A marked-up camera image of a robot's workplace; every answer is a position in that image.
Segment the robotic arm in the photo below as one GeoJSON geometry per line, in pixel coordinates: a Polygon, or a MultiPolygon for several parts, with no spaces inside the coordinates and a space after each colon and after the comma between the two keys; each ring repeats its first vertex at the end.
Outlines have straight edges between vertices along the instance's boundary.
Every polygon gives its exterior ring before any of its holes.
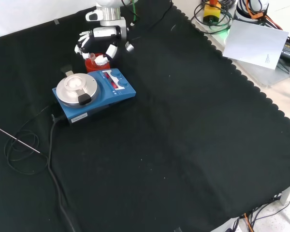
{"type": "Polygon", "coordinates": [[[117,52],[117,41],[127,39],[127,25],[124,17],[120,16],[120,7],[131,4],[131,0],[96,0],[97,9],[86,14],[86,21],[100,21],[102,27],[80,33],[80,39],[74,51],[89,58],[87,44],[98,40],[114,40],[106,51],[106,55],[98,56],[97,65],[103,65],[114,58],[117,52]]]}

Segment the yellow device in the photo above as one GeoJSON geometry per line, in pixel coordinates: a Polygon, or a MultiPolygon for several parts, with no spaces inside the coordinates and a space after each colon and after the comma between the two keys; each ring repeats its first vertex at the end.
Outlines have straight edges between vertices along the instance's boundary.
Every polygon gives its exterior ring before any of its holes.
{"type": "MultiPolygon", "coordinates": [[[[209,3],[210,5],[214,5],[216,7],[221,8],[221,4],[217,0],[210,0],[207,3],[209,3]]],[[[219,22],[220,9],[218,9],[216,7],[212,7],[210,5],[206,4],[204,7],[203,22],[217,23],[217,22],[219,22]]]]}

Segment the thin metal rod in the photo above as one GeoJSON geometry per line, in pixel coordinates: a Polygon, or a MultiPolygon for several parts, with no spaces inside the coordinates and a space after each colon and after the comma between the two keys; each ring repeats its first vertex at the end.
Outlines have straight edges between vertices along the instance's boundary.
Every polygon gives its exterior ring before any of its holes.
{"type": "Polygon", "coordinates": [[[25,144],[24,142],[20,141],[19,139],[16,139],[14,136],[10,135],[8,132],[5,132],[4,130],[0,129],[1,132],[5,133],[6,135],[10,136],[11,138],[15,139],[16,141],[20,142],[22,145],[25,145],[26,147],[30,148],[31,150],[37,152],[40,154],[40,152],[36,149],[34,149],[33,147],[25,144]]]}

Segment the table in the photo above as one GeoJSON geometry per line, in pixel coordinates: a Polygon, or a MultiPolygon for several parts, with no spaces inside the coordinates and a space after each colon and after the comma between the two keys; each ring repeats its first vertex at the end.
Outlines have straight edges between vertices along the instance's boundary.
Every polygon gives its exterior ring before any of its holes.
{"type": "MultiPolygon", "coordinates": [[[[168,5],[140,1],[140,29],[168,5]]],[[[84,13],[59,22],[0,39],[0,127],[15,131],[49,104],[67,62],[84,69],[72,49],[87,29],[84,13]]],[[[136,98],[88,124],[58,128],[54,141],[54,170],[85,231],[210,231],[290,186],[288,120],[178,11],[113,65],[136,98]]],[[[45,115],[33,125],[44,145],[49,124],[45,115]]],[[[48,175],[15,175],[1,155],[4,142],[0,135],[0,230],[64,231],[48,175]]]]}
{"type": "MultiPolygon", "coordinates": [[[[189,19],[193,16],[193,9],[200,3],[199,0],[188,0],[188,1],[180,1],[174,0],[173,1],[175,6],[178,7],[189,19]]],[[[290,33],[290,20],[285,17],[286,15],[290,15],[290,10],[277,12],[277,10],[281,9],[282,7],[290,6],[290,2],[286,2],[283,5],[280,1],[271,1],[269,7],[269,15],[271,15],[272,19],[275,20],[278,24],[280,24],[284,30],[289,31],[290,33]]],[[[230,9],[231,14],[233,15],[235,11],[235,6],[230,9]]],[[[194,24],[200,30],[204,30],[204,28],[197,22],[194,21],[194,24]]],[[[225,39],[220,35],[206,35],[208,39],[213,43],[214,46],[220,51],[223,52],[225,46],[225,39]]],[[[258,67],[251,64],[246,64],[241,61],[232,60],[233,64],[236,66],[238,70],[240,70],[245,76],[248,77],[250,81],[254,83],[255,86],[258,86],[263,93],[270,98],[274,104],[278,106],[278,108],[284,112],[285,116],[290,118],[290,78],[289,75],[282,72],[279,69],[275,71],[268,70],[266,68],[258,67]],[[277,77],[275,79],[281,80],[274,85],[270,84],[271,81],[267,82],[266,79],[272,78],[273,75],[277,77]],[[261,84],[258,81],[258,78],[262,78],[264,80],[261,84]]],[[[290,187],[283,191],[281,203],[282,205],[286,205],[290,200],[290,187]]],[[[235,219],[230,219],[225,224],[221,225],[219,228],[215,229],[214,232],[224,232],[227,228],[232,227],[235,219]]]]}

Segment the white wall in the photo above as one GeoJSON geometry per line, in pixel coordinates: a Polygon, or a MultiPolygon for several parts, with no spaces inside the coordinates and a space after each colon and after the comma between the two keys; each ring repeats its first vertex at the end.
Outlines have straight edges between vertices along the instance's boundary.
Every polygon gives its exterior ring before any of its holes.
{"type": "Polygon", "coordinates": [[[0,36],[72,15],[95,0],[0,0],[0,36]]]}

